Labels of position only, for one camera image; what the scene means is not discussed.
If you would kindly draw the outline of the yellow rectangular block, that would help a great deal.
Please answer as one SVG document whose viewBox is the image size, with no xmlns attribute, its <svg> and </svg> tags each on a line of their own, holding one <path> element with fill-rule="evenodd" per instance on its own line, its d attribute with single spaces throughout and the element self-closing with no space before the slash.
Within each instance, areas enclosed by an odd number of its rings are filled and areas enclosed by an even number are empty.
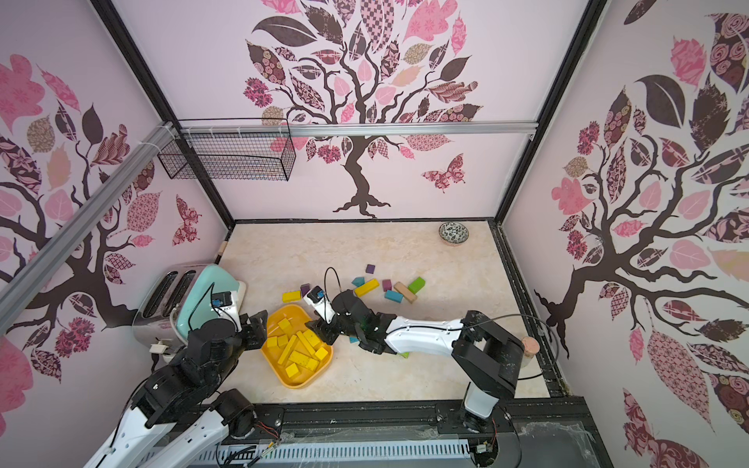
<svg viewBox="0 0 749 468">
<path fill-rule="evenodd" d="M 314 331 L 306 330 L 304 332 L 304 337 L 307 340 L 307 342 L 314 348 L 318 349 L 321 345 L 321 340 L 319 337 L 317 337 L 316 333 Z"/>
</svg>

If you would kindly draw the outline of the yellow cube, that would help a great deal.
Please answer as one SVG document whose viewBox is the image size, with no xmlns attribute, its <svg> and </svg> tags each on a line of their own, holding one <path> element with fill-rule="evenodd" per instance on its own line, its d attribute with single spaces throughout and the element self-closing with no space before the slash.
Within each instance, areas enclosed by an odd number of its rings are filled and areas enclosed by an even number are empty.
<svg viewBox="0 0 749 468">
<path fill-rule="evenodd" d="M 315 356 L 319 361 L 323 361 L 328 355 L 329 352 L 325 348 L 320 348 L 315 353 Z"/>
</svg>

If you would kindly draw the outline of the yellow medium block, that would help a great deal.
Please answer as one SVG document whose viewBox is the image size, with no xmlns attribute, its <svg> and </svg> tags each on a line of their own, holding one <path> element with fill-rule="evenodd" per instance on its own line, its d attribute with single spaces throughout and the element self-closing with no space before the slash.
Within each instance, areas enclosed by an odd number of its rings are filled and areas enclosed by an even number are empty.
<svg viewBox="0 0 749 468">
<path fill-rule="evenodd" d="M 298 340 L 300 341 L 300 343 L 302 344 L 302 346 L 306 350 L 307 354 L 309 356 L 314 356 L 316 350 L 312 346 L 312 344 L 308 341 L 308 339 L 305 337 L 305 335 L 301 331 L 298 331 L 296 333 L 296 337 L 298 338 Z"/>
</svg>

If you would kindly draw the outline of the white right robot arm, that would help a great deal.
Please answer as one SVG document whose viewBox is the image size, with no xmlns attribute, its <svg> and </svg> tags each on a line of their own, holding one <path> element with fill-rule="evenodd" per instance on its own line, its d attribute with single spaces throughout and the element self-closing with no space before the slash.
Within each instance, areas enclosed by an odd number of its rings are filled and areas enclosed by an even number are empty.
<svg viewBox="0 0 749 468">
<path fill-rule="evenodd" d="M 376 355 L 419 352 L 453 358 L 470 380 L 462 407 L 475 419 L 490 419 L 498 402 L 515 397 L 524 344 L 479 311 L 452 321 L 412 320 L 374 312 L 352 290 L 329 300 L 319 287 L 304 301 L 317 315 L 306 325 L 329 345 L 353 337 Z"/>
</svg>

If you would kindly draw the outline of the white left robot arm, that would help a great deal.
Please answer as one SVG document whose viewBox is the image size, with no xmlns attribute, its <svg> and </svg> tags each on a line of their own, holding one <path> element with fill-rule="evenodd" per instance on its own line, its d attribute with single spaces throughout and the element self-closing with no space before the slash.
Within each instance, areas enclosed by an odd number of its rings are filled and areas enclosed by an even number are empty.
<svg viewBox="0 0 749 468">
<path fill-rule="evenodd" d="M 135 467 L 177 424 L 201 409 L 236 369 L 242 354 L 263 347 L 268 312 L 242 314 L 237 323 L 211 319 L 188 333 L 185 345 L 166 366 L 139 384 L 111 435 L 88 467 Z M 147 462 L 147 467 L 187 467 L 227 437 L 244 438 L 259 420 L 253 404 L 237 389 L 220 393 L 183 433 Z"/>
</svg>

